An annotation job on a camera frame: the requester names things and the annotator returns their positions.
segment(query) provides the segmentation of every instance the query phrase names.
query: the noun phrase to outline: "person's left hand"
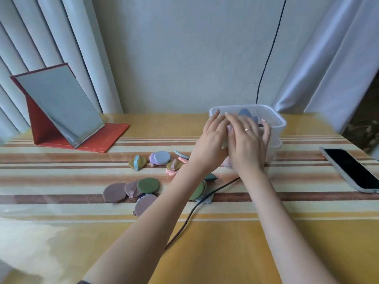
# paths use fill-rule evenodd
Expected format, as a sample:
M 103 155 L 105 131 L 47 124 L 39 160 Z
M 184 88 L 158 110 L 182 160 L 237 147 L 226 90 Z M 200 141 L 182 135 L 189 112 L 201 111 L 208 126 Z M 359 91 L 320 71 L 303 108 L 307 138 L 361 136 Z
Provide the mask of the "person's left hand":
M 189 158 L 188 165 L 192 166 L 201 176 L 218 168 L 228 156 L 228 148 L 222 149 L 226 137 L 226 126 L 230 124 L 220 111 L 212 115 L 206 122 L 203 134 L 196 142 Z

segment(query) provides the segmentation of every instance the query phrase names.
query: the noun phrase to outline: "smartphone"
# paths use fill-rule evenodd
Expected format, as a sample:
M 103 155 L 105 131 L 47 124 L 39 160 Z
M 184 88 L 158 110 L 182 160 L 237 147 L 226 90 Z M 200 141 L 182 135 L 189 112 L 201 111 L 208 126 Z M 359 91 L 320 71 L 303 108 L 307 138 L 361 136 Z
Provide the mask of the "smartphone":
M 321 153 L 356 190 L 379 193 L 379 179 L 344 149 L 320 147 Z

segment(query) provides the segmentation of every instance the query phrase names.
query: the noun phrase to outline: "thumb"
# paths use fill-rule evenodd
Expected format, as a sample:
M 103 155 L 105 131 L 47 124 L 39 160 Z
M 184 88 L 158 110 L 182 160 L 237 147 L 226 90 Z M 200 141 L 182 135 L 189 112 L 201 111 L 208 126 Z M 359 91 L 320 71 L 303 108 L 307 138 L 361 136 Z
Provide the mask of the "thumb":
M 234 129 L 231 125 L 227 126 L 228 130 L 228 148 L 229 153 L 233 153 L 236 151 L 236 134 L 234 132 Z

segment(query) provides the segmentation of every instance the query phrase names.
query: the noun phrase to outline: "curtain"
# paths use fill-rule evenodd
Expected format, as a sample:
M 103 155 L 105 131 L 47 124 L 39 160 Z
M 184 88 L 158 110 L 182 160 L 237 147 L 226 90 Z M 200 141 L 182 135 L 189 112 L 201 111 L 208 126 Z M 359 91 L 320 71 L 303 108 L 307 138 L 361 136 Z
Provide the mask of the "curtain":
M 379 68 L 379 0 L 335 0 L 292 67 L 273 107 L 319 112 L 341 133 Z
M 10 76 L 63 62 L 98 113 L 122 113 L 91 0 L 0 0 L 0 143 L 30 124 Z

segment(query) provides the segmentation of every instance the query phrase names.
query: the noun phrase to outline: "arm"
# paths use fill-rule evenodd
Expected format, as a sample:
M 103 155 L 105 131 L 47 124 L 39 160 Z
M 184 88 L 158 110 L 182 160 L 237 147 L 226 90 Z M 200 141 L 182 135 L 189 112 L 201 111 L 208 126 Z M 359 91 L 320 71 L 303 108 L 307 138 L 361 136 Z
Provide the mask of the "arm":
M 204 177 L 221 165 L 229 123 L 220 112 L 206 123 L 190 160 L 167 189 L 83 277 L 91 284 L 148 283 L 184 206 Z
M 230 114 L 227 118 L 233 126 L 228 134 L 230 161 L 257 208 L 283 284 L 337 284 L 301 235 L 263 171 L 270 127 L 263 121 L 265 132 L 260 137 L 253 120 Z

